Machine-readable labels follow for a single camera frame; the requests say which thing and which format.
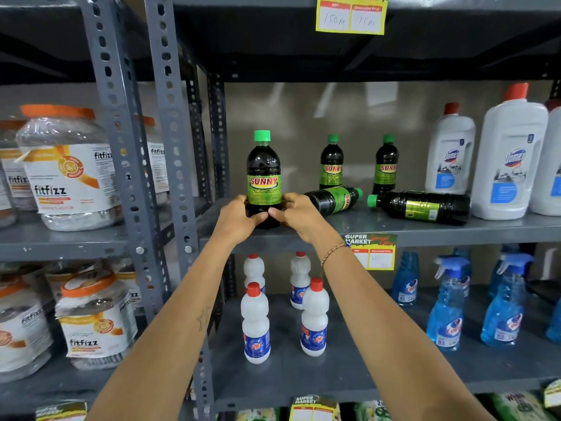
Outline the person's right forearm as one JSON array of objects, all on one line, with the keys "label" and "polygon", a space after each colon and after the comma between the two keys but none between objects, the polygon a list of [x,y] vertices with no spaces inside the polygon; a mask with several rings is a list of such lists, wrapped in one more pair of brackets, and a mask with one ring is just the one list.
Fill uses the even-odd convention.
[{"label": "person's right forearm", "polygon": [[349,332],[394,421],[495,421],[349,248],[335,249],[323,262]]}]

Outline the person's left hand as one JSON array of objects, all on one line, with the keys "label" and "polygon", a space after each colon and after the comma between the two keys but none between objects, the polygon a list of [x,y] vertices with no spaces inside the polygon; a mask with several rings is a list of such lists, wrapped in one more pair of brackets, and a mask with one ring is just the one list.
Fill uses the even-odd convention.
[{"label": "person's left hand", "polygon": [[246,200],[246,195],[238,195],[221,208],[213,234],[205,247],[213,255],[227,256],[256,229],[246,223]]}]

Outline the small white bottle red cap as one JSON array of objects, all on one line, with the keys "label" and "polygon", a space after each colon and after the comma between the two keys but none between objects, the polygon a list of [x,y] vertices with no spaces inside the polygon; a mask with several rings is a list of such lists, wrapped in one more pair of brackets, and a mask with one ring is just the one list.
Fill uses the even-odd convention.
[{"label": "small white bottle red cap", "polygon": [[266,361],[271,352],[269,301],[257,282],[250,282],[241,300],[243,350],[252,364]]},{"label": "small white bottle red cap", "polygon": [[256,253],[249,254],[243,263],[243,273],[245,275],[244,288],[247,289],[249,283],[256,282],[260,285],[260,290],[265,293],[264,261]]},{"label": "small white bottle red cap", "polygon": [[304,251],[298,251],[291,259],[291,305],[297,310],[303,310],[303,297],[311,283],[311,261]]},{"label": "small white bottle red cap", "polygon": [[301,347],[309,356],[325,352],[330,297],[322,278],[312,278],[302,298]]}]

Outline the large white bottle red cap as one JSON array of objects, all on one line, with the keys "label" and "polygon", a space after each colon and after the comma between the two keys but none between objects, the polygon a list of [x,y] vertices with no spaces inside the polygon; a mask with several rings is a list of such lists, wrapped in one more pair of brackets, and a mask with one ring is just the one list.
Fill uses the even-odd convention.
[{"label": "large white bottle red cap", "polygon": [[534,185],[548,110],[512,84],[483,119],[471,190],[471,214],[484,220],[524,217]]},{"label": "large white bottle red cap", "polygon": [[549,111],[536,177],[529,201],[533,213],[561,217],[561,98],[545,103]]},{"label": "large white bottle red cap", "polygon": [[473,119],[459,114],[457,102],[447,103],[430,139],[426,192],[466,194],[475,133]]}]

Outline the green packet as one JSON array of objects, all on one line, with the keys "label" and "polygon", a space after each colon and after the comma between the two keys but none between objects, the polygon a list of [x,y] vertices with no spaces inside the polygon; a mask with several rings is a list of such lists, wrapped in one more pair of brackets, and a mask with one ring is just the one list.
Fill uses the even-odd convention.
[{"label": "green packet", "polygon": [[382,400],[356,402],[354,414],[356,421],[392,421]]},{"label": "green packet", "polygon": [[245,409],[238,411],[235,421],[280,421],[279,408]]},{"label": "green packet", "polygon": [[559,421],[530,392],[492,393],[490,401],[499,421]]}]

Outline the dark bottle with green cap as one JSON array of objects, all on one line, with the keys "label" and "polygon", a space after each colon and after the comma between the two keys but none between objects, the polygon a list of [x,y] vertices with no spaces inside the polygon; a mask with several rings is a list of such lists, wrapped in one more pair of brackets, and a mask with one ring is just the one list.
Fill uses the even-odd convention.
[{"label": "dark bottle with green cap", "polygon": [[304,193],[322,216],[332,215],[353,208],[362,198],[363,191],[350,186],[334,186],[328,189]]},{"label": "dark bottle with green cap", "polygon": [[369,208],[381,209],[395,219],[463,226],[471,212],[471,198],[466,195],[417,191],[388,191],[369,195]]},{"label": "dark bottle with green cap", "polygon": [[247,199],[246,215],[268,213],[270,207],[282,208],[281,163],[270,147],[269,130],[254,132],[255,147],[246,161]]},{"label": "dark bottle with green cap", "polygon": [[375,155],[375,174],[373,180],[373,195],[393,191],[396,187],[396,170],[399,151],[394,145],[395,135],[384,134],[383,145]]},{"label": "dark bottle with green cap", "polygon": [[328,144],[320,155],[320,190],[341,186],[343,184],[344,154],[338,143],[338,134],[328,135]]}]

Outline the person's right hand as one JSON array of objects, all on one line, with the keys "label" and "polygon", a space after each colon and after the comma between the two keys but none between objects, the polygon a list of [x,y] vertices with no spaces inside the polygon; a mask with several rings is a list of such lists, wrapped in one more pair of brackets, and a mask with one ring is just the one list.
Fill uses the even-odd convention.
[{"label": "person's right hand", "polygon": [[305,243],[311,245],[320,258],[345,246],[341,236],[322,217],[307,196],[294,192],[283,194],[282,209],[288,210],[287,226],[294,229]]}]

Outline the green and yellow price tag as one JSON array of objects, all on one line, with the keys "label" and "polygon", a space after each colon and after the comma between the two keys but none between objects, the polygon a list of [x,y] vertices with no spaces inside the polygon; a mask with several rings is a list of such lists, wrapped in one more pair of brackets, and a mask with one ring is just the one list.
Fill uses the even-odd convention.
[{"label": "green and yellow price tag", "polygon": [[546,409],[561,411],[561,378],[550,382],[543,389],[543,405]]},{"label": "green and yellow price tag", "polygon": [[397,234],[348,233],[343,236],[360,264],[366,270],[394,270]]},{"label": "green and yellow price tag", "polygon": [[64,401],[36,409],[34,421],[85,421],[87,414],[86,401]]},{"label": "green and yellow price tag", "polygon": [[331,396],[298,396],[292,400],[289,421],[341,421],[340,404]]}]

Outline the group of orange-lidded plastic jars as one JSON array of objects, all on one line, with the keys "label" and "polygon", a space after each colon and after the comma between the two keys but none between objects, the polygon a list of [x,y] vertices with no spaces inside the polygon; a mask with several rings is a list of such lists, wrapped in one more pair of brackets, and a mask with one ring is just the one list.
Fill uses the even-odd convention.
[{"label": "group of orange-lidded plastic jars", "polygon": [[[15,134],[22,167],[43,223],[55,232],[87,232],[114,226],[121,198],[108,137],[89,108],[25,104]],[[79,370],[116,368],[138,333],[139,303],[120,273],[99,260],[59,263],[54,316],[71,364]]]}]

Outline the person's left forearm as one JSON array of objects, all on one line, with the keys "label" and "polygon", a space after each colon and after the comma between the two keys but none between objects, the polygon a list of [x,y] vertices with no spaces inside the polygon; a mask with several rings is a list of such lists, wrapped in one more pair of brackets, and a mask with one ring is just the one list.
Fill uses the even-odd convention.
[{"label": "person's left forearm", "polygon": [[85,421],[177,421],[198,362],[228,256],[208,241],[179,287],[116,368]]}]

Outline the row of blue spray bottles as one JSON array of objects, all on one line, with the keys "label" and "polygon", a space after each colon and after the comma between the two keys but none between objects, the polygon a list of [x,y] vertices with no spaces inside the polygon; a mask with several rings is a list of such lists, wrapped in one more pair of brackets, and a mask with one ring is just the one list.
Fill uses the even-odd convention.
[{"label": "row of blue spray bottles", "polygon": [[[481,341],[489,347],[515,346],[520,335],[526,302],[524,274],[534,261],[530,254],[504,249],[489,283],[491,300],[487,306]],[[440,281],[436,302],[427,321],[426,334],[441,351],[457,351],[465,324],[465,305],[470,295],[471,253],[456,248],[452,254],[434,259]],[[402,253],[392,284],[392,298],[401,306],[417,302],[420,259],[413,251]]]}]

